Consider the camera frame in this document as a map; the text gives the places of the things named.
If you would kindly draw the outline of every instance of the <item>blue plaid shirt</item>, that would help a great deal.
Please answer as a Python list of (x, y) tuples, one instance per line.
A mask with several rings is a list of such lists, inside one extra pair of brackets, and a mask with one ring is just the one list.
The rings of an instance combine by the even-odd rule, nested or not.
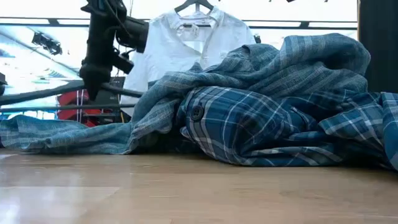
[(359, 42), (339, 34), (290, 36), (281, 50), (245, 45), (220, 65), (167, 73), (129, 124), (86, 128), (19, 116), (0, 124), (0, 137), (6, 147), (40, 153), (129, 154), (163, 145), (245, 166), (398, 169), (398, 99), (366, 93), (369, 61)]

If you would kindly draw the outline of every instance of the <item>white shirt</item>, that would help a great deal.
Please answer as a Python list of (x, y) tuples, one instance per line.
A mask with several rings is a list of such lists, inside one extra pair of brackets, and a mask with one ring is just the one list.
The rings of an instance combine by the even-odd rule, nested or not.
[[(196, 24), (209, 24), (198, 27)], [(181, 17), (175, 11), (150, 21), (145, 52), (134, 54), (134, 68), (123, 88), (145, 92), (148, 83), (166, 72), (184, 72), (195, 62), (207, 68), (222, 62), (227, 53), (244, 44), (255, 44), (250, 28), (241, 20), (214, 7), (207, 15), (196, 12)], [(122, 96), (122, 104), (137, 103), (139, 98)], [(134, 108), (123, 108), (132, 115)]]

